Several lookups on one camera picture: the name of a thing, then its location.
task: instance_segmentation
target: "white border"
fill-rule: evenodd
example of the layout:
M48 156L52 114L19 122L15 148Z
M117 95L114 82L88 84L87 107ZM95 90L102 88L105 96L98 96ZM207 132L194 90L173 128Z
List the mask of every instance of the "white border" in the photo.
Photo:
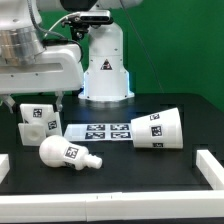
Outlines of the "white border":
M223 178L218 164L197 152L208 180ZM223 208L224 190L0 196L0 223L211 218L224 217Z

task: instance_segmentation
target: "black and white pattern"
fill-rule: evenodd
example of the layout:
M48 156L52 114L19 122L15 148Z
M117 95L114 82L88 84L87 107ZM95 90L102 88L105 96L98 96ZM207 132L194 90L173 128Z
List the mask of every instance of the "black and white pattern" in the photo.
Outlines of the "black and white pattern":
M85 139L105 139L105 132L86 132Z
M57 128L57 121L51 121L51 122L48 123L48 129L49 130L53 130L55 128Z
M77 156L78 154L78 149L76 148L73 148L73 147L69 147L67 149L67 151L65 152L65 157L68 157L70 159L75 159L75 157Z
M130 132L111 132L111 138L112 139L131 139Z
M161 126L151 127L151 130L152 130L152 137L163 136Z
M153 148L164 148L163 143L153 143Z
M101 67L101 70L112 70L110 62L106 59L104 64Z
M75 165L74 165L74 164L65 162L65 165L66 165L67 167L69 167L69 168L75 169Z
M42 118L42 109L33 109L33 117Z
M159 114L152 114L152 115L150 115L150 120L151 121L154 121L154 120L157 120L157 119L160 119Z
M112 131L128 131L129 126L127 124L112 124L110 125Z
M87 126L87 131L105 131L104 124L92 124Z

